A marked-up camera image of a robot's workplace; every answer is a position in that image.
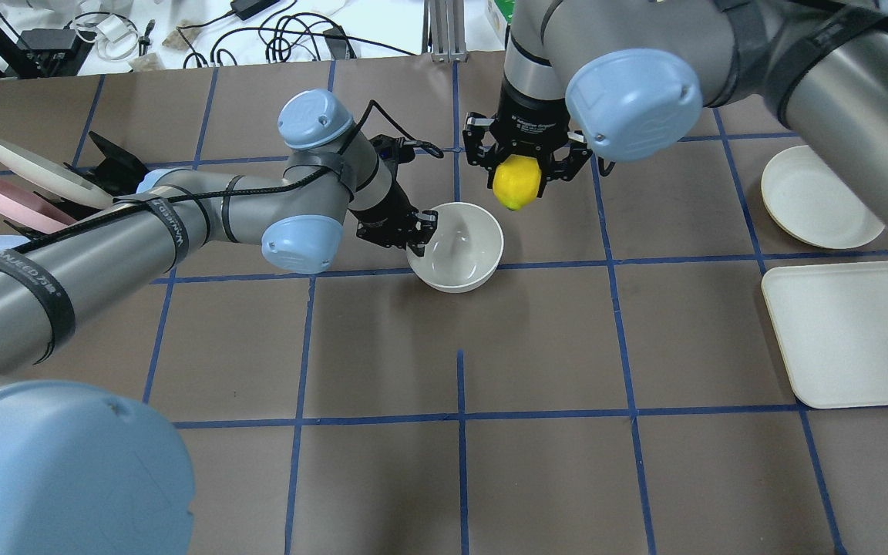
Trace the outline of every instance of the tiled surface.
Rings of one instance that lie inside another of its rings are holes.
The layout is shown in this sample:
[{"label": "tiled surface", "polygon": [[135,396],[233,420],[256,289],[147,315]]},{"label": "tiled surface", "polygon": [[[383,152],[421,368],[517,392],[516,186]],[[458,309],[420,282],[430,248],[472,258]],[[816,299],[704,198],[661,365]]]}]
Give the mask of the tiled surface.
[{"label": "tiled surface", "polygon": [[639,421],[660,555],[832,553],[793,413]]},{"label": "tiled surface", "polygon": [[[503,266],[463,295],[355,239],[350,215],[314,280],[208,245],[22,375],[177,422],[191,553],[888,553],[888,409],[797,405],[758,286],[763,268],[888,259],[888,236],[834,253],[775,227],[758,181],[800,141],[757,99],[501,210],[454,148],[465,112],[494,110],[500,66],[476,52],[0,83],[0,136],[57,162],[89,164],[95,129],[159,165],[265,177],[297,91],[332,86],[356,116],[376,98],[451,150],[399,170],[413,203],[482,204],[506,236]],[[373,116],[365,132],[391,130]]]}]

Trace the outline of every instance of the yellow toy fruit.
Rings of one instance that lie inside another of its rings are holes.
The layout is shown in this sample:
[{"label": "yellow toy fruit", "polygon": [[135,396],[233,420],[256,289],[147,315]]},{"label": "yellow toy fruit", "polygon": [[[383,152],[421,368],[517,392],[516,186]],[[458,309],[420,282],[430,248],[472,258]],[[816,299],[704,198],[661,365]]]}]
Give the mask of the yellow toy fruit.
[{"label": "yellow toy fruit", "polygon": [[542,179],[536,158],[513,154],[496,168],[493,193],[504,207],[520,210],[537,199]]}]

